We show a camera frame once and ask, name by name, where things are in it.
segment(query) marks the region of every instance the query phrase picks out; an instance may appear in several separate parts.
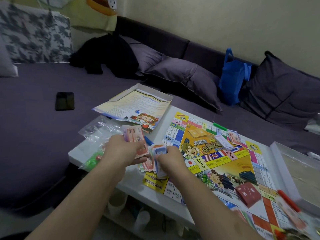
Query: black phone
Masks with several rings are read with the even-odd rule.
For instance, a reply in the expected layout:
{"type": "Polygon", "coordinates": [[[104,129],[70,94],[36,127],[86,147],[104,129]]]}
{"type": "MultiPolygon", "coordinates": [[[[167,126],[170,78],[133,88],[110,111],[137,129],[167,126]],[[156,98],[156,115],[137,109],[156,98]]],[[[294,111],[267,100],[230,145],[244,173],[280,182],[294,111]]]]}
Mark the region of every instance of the black phone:
{"type": "Polygon", "coordinates": [[[56,111],[75,109],[75,96],[73,92],[57,92],[56,111]]]}

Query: clear plastic bag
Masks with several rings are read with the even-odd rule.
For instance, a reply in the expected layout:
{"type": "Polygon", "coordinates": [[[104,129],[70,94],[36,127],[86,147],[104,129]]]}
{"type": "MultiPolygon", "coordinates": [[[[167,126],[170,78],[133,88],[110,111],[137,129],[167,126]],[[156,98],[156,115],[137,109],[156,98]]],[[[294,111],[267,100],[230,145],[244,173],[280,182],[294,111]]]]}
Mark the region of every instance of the clear plastic bag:
{"type": "Polygon", "coordinates": [[[117,134],[123,134],[122,128],[115,124],[114,121],[101,115],[83,127],[79,134],[84,136],[88,143],[86,148],[82,150],[92,150],[95,153],[84,163],[79,169],[91,171],[100,161],[104,153],[104,146],[109,141],[110,137],[117,134]]]}

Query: purple pillow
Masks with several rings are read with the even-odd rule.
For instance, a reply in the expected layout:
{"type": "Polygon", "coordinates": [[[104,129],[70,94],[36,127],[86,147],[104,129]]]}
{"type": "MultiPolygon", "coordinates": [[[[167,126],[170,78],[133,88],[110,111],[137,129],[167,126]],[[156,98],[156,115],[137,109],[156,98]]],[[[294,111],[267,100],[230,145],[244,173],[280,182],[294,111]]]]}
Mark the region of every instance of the purple pillow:
{"type": "Polygon", "coordinates": [[[162,53],[130,37],[122,35],[120,35],[120,37],[130,45],[135,57],[137,58],[139,63],[138,71],[143,73],[150,67],[153,67],[162,61],[162,53]]]}
{"type": "Polygon", "coordinates": [[[320,79],[270,52],[240,92],[240,106],[276,125],[303,130],[320,112],[320,79]]]}
{"type": "Polygon", "coordinates": [[[145,74],[180,82],[202,100],[222,111],[217,96],[219,78],[195,63],[165,56],[162,62],[151,67],[145,74]]]}

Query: red card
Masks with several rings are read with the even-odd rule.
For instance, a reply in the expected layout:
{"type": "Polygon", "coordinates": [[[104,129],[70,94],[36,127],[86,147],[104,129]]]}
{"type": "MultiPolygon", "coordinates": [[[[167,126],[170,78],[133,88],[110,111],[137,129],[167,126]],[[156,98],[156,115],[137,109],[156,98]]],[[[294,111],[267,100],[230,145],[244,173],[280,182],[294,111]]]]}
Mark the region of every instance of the red card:
{"type": "Polygon", "coordinates": [[[250,208],[261,199],[261,194],[250,182],[246,182],[235,188],[240,200],[250,208]]]}

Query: paper cup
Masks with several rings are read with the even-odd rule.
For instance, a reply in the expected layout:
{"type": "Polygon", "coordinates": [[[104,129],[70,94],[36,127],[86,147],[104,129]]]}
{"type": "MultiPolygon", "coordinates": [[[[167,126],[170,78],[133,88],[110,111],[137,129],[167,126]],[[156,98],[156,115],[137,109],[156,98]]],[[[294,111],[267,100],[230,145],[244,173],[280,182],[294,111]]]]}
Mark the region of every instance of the paper cup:
{"type": "Polygon", "coordinates": [[[137,219],[134,223],[134,231],[142,232],[148,222],[150,221],[150,214],[146,210],[139,212],[137,219]]]}
{"type": "Polygon", "coordinates": [[[108,210],[110,216],[117,216],[126,205],[128,195],[118,189],[114,189],[108,202],[108,210]]]}

